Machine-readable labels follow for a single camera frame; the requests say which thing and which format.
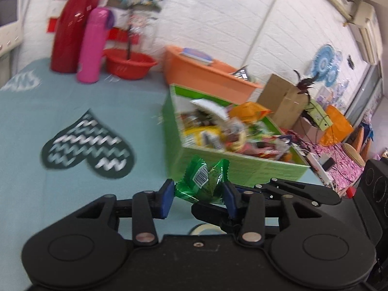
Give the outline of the red thermos jug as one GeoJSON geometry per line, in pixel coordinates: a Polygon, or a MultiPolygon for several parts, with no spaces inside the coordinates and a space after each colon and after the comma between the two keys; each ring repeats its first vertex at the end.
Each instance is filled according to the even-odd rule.
{"type": "Polygon", "coordinates": [[[68,0],[57,21],[51,69],[70,74],[77,72],[81,45],[89,15],[99,0],[68,0]]]}

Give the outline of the orange plastic bag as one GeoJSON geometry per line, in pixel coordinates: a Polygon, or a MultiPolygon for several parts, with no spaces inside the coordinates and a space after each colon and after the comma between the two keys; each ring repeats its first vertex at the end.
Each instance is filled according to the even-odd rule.
{"type": "Polygon", "coordinates": [[[331,146],[341,143],[347,138],[353,131],[354,128],[346,117],[336,107],[329,105],[326,108],[326,114],[332,121],[332,126],[325,130],[319,144],[322,146],[331,146]]]}

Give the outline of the pink thermos bottle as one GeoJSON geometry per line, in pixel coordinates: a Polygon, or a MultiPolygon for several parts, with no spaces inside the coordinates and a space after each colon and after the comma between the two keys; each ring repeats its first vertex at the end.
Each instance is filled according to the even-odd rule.
{"type": "Polygon", "coordinates": [[[113,12],[105,7],[92,10],[81,45],[76,78],[81,83],[99,81],[100,66],[108,33],[113,27],[113,12]]]}

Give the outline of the clear glass jar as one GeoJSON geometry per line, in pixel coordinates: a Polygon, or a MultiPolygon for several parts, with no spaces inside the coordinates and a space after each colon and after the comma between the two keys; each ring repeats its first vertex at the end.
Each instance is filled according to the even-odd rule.
{"type": "Polygon", "coordinates": [[[150,25],[150,14],[136,8],[128,10],[126,25],[126,59],[130,60],[132,53],[142,53],[147,41],[147,28],[150,25]]]}

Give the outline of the dark red leaf plant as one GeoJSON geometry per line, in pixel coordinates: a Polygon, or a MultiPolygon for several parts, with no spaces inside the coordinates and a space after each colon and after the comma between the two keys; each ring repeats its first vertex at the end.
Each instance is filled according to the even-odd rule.
{"type": "Polygon", "coordinates": [[[320,76],[320,73],[317,72],[312,78],[305,78],[305,79],[301,78],[301,75],[299,74],[299,72],[297,70],[294,70],[294,73],[296,73],[297,78],[298,78],[298,83],[296,85],[296,88],[299,90],[298,94],[299,95],[307,95],[308,103],[310,103],[311,96],[310,96],[310,93],[309,93],[309,89],[317,81],[317,79],[320,76]]]}

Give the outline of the pink floral bedsheet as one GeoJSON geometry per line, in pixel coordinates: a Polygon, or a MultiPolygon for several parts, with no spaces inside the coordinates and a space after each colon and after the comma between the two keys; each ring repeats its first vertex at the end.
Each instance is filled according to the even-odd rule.
{"type": "Polygon", "coordinates": [[[308,153],[315,154],[319,160],[324,156],[333,158],[334,165],[328,170],[333,177],[336,189],[338,191],[351,186],[362,175],[363,167],[360,167],[349,156],[345,154],[341,144],[331,146],[321,146],[310,142],[301,142],[297,150],[304,156],[308,153]]]}

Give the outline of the stacked bowls with blue lid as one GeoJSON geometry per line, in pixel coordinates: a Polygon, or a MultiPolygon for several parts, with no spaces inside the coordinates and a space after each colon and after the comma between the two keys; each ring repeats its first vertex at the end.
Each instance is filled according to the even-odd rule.
{"type": "Polygon", "coordinates": [[[201,65],[210,66],[214,62],[210,55],[207,55],[206,53],[193,48],[183,48],[180,55],[190,58],[191,60],[194,60],[196,63],[201,65]]]}

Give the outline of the white power strip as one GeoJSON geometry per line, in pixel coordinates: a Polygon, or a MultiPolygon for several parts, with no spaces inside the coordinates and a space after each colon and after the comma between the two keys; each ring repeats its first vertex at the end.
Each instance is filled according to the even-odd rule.
{"type": "Polygon", "coordinates": [[[308,153],[306,156],[307,161],[310,163],[310,167],[316,172],[321,182],[325,185],[330,185],[333,181],[332,176],[323,169],[316,154],[308,153]]]}

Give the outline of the stainless steel bowl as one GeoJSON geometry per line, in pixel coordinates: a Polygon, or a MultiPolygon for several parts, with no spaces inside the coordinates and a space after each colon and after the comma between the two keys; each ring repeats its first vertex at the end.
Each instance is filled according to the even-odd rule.
{"type": "Polygon", "coordinates": [[[248,73],[248,69],[247,69],[247,65],[241,67],[240,69],[234,71],[231,73],[232,76],[234,76],[235,78],[238,78],[238,79],[241,79],[241,80],[244,80],[244,81],[248,81],[248,82],[251,82],[251,83],[254,83],[254,78],[251,77],[248,73]]]}

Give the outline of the brown cardboard box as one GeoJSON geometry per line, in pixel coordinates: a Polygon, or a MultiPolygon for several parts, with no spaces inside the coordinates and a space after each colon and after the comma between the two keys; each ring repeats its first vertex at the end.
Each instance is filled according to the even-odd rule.
{"type": "Polygon", "coordinates": [[[257,103],[269,109],[269,117],[279,128],[291,129],[308,104],[308,95],[290,81],[272,74],[257,103]]]}

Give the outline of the red plastic basket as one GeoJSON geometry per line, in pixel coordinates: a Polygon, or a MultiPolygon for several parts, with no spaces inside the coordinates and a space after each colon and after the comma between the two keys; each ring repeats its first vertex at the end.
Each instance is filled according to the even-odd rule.
{"type": "Polygon", "coordinates": [[[151,56],[133,51],[127,59],[128,52],[125,49],[105,49],[103,54],[108,73],[123,80],[141,80],[158,64],[151,56]]]}

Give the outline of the orange snack bag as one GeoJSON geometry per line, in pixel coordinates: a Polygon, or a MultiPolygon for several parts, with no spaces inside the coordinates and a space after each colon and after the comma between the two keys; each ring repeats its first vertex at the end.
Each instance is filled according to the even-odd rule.
{"type": "Polygon", "coordinates": [[[230,118],[238,118],[246,124],[256,123],[270,114],[272,111],[258,103],[246,102],[233,107],[229,111],[230,118]]]}

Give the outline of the green candy wrapper packet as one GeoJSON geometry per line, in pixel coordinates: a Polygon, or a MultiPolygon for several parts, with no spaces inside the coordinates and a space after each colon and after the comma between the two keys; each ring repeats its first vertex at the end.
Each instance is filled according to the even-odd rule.
{"type": "Polygon", "coordinates": [[[175,184],[175,197],[192,204],[223,204],[223,182],[228,182],[229,160],[221,159],[209,167],[204,159],[194,156],[184,176],[175,184]]]}

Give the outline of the small tan cardboard box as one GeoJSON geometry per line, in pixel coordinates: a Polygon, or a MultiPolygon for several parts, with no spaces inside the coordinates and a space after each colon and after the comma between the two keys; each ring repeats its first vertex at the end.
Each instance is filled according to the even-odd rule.
{"type": "Polygon", "coordinates": [[[324,132],[312,125],[306,118],[300,117],[292,127],[292,130],[305,142],[318,144],[324,132]]]}

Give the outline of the white appliance with screen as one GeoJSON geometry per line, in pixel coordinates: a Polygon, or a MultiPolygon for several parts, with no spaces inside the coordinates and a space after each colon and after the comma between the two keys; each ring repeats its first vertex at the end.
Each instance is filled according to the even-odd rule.
{"type": "Polygon", "coordinates": [[[22,0],[0,0],[0,54],[9,53],[24,38],[21,15],[22,0]]]}

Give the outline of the red round stool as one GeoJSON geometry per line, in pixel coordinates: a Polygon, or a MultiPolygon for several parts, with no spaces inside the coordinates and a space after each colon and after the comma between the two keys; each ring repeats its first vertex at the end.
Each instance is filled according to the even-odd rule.
{"type": "Polygon", "coordinates": [[[350,186],[346,189],[346,195],[348,198],[353,198],[356,194],[356,188],[350,186]]]}

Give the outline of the orange plastic basin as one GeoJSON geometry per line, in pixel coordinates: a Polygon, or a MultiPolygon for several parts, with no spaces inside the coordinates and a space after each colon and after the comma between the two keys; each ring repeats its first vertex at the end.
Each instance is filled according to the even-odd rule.
{"type": "Polygon", "coordinates": [[[236,104],[256,101],[264,88],[232,76],[236,69],[222,61],[214,60],[206,66],[182,55],[181,51],[175,45],[165,46],[163,74],[169,85],[180,85],[236,104]]]}

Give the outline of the green white small box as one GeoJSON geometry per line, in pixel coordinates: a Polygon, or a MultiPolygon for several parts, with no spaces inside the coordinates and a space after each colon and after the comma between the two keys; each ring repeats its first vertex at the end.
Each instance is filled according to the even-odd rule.
{"type": "Polygon", "coordinates": [[[325,131],[333,125],[331,118],[315,100],[311,100],[305,107],[305,112],[309,115],[312,121],[320,128],[321,131],[325,131]]]}

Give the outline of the green white cardboard box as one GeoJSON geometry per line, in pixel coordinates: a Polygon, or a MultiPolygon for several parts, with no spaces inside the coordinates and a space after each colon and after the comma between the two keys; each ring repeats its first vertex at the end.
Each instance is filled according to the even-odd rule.
{"type": "Polygon", "coordinates": [[[244,186],[265,183],[271,178],[298,181],[309,164],[294,149],[292,140],[273,121],[246,124],[230,118],[237,105],[218,97],[171,85],[162,108],[166,169],[179,180],[194,156],[209,167],[221,159],[229,160],[229,180],[244,186]],[[184,146],[183,131],[189,128],[218,126],[220,138],[210,146],[184,146]]]}

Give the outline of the blue round wall decoration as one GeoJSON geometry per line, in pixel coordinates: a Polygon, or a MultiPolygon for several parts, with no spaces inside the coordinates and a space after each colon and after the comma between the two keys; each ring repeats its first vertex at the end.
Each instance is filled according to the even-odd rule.
{"type": "Polygon", "coordinates": [[[333,64],[335,50],[330,44],[321,46],[312,59],[310,73],[316,81],[323,81],[333,64]]]}

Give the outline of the white air conditioner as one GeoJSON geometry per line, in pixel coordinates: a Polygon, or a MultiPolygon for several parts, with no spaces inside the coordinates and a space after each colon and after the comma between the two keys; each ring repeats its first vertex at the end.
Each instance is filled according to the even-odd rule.
{"type": "Polygon", "coordinates": [[[383,44],[374,6],[362,0],[348,0],[355,6],[355,10],[350,13],[338,0],[327,1],[345,19],[343,25],[352,30],[363,60],[369,65],[378,65],[383,54],[383,44]]]}

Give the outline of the yellow soft bread snack bag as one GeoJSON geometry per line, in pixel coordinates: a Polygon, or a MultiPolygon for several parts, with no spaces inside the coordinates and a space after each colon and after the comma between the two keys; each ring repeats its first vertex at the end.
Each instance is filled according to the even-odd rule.
{"type": "Polygon", "coordinates": [[[218,126],[203,126],[196,128],[189,128],[183,131],[183,145],[184,146],[210,146],[212,147],[212,140],[219,139],[221,130],[218,126]]]}

